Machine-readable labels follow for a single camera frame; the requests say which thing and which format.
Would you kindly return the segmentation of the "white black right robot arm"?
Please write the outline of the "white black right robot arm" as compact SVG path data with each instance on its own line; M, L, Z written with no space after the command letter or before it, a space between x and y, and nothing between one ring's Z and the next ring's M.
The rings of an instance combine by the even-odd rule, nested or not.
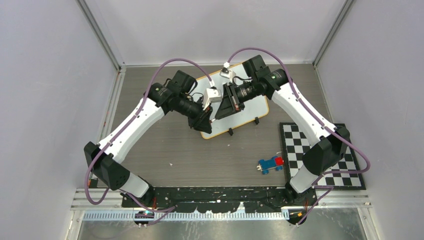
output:
M237 85L223 85L223 97L214 118L224 119L241 112L244 103L258 96L266 96L280 106L304 133L310 149L302 156L302 167L285 184L284 201L299 205L319 177L344 158L350 132L337 128L326 120L303 98L292 78L283 69L271 71L261 55L242 63L248 81Z

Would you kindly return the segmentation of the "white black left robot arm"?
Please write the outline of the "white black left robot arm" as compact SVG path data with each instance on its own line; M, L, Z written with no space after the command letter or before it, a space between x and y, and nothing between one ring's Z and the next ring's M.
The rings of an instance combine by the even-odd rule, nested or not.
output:
M153 83L130 115L99 143L88 142L84 154L88 173L94 174L110 190L121 190L134 197L141 207L148 207L154 199L153 186L122 165L127 154L142 135L168 112L175 111L188 119L191 129L210 134L213 108L203 100L194 101L191 90L197 80L178 70L164 84Z

